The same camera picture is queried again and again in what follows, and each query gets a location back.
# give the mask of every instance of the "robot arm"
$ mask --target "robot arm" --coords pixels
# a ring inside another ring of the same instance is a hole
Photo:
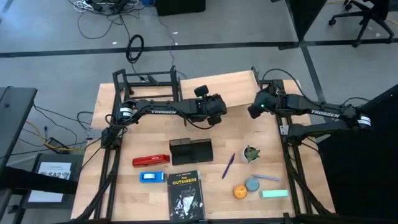
[[[273,85],[269,85],[257,93],[254,103],[248,108],[248,111],[253,119],[260,116],[263,112],[270,112],[282,117],[314,114],[339,119],[339,121],[331,123],[309,126],[301,124],[281,126],[280,133],[287,136],[290,142],[297,144],[301,144],[302,140],[308,136],[319,136],[355,129],[369,129],[371,127],[371,120],[352,105],[317,103],[310,101],[305,96],[285,94],[283,91],[277,93],[277,87]]]
[[[178,115],[188,122],[202,122],[207,119],[210,126],[221,122],[221,115],[227,113],[225,102],[218,94],[207,96],[207,86],[195,90],[198,98],[179,102],[128,99],[121,103],[112,125],[102,133],[102,147],[110,147],[117,141],[118,134],[130,124],[137,124],[147,114]]]

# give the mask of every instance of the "green block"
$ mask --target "green block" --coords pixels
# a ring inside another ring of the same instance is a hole
[[[263,190],[261,192],[262,198],[287,197],[288,195],[288,190]]]

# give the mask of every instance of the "wooden board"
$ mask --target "wooden board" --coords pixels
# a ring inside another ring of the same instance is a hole
[[[194,89],[202,85],[207,85],[209,94],[220,94],[227,107],[251,104],[259,91],[253,71],[249,70],[181,80],[183,98],[196,98]]]
[[[171,91],[170,87],[156,88],[160,95]],[[293,81],[285,81],[285,88],[287,93],[298,92]],[[154,90],[153,88],[151,90],[134,89],[137,95],[153,95]],[[101,84],[95,107],[94,127],[106,127],[103,120],[104,116],[111,111],[113,94],[112,84]],[[309,124],[310,120],[308,116],[299,116],[294,117],[294,122]],[[204,122],[198,125],[207,126],[208,124]],[[135,157],[170,154],[169,140],[178,138],[211,138],[214,161],[182,166],[167,164],[139,169],[132,167],[131,161]],[[243,164],[240,160],[240,153],[248,144],[261,150],[260,159],[250,165]],[[98,147],[99,145],[94,145],[86,150],[85,161]],[[221,180],[226,164],[234,152],[237,154],[234,164],[230,167],[226,178]],[[319,155],[306,146],[300,146],[300,152],[308,186],[321,203],[333,211],[333,203]],[[95,156],[81,173],[72,218],[79,216],[96,193],[102,161],[103,151]],[[251,174],[272,175],[282,179],[280,182],[260,180],[260,190],[289,189],[275,117],[269,113],[263,113],[257,119],[251,119],[247,106],[235,106],[228,108],[228,114],[223,116],[222,123],[210,130],[200,130],[189,125],[185,127],[181,118],[172,115],[144,116],[139,124],[129,126],[123,138],[112,220],[168,220],[166,184],[142,184],[139,182],[139,173],[163,170],[167,174],[172,174],[196,169],[203,174],[203,196],[208,219],[273,218],[281,217],[284,212],[289,212],[291,216],[294,216],[290,197],[261,199],[259,192],[250,193],[242,200],[233,197],[233,186],[242,184]]]

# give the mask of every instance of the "the outsiders book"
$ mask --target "the outsiders book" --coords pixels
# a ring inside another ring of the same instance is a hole
[[[167,178],[167,185],[171,221],[185,222],[205,219],[199,171],[170,174]]]

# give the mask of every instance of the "blue lid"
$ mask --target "blue lid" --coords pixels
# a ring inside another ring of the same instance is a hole
[[[249,178],[244,182],[244,185],[248,188],[248,191],[255,192],[259,189],[260,183],[255,178]]]

